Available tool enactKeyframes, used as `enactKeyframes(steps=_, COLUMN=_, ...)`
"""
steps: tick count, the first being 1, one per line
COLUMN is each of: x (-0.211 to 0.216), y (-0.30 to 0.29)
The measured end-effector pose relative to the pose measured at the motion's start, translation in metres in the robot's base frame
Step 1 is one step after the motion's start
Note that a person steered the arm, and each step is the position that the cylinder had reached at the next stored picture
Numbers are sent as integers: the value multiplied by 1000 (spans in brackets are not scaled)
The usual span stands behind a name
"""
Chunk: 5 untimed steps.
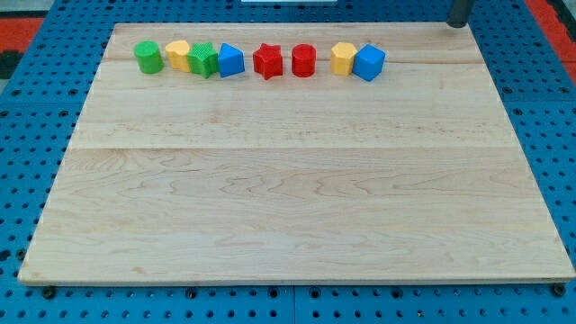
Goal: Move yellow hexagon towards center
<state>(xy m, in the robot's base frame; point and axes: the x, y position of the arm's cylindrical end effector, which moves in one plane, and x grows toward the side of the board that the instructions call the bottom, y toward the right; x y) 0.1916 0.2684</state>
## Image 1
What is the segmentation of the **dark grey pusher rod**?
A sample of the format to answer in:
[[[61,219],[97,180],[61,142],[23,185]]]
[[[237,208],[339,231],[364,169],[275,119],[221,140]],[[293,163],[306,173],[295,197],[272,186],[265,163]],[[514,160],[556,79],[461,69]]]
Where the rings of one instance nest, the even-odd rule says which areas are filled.
[[[454,0],[451,4],[446,24],[452,28],[463,28],[467,25],[475,0]]]

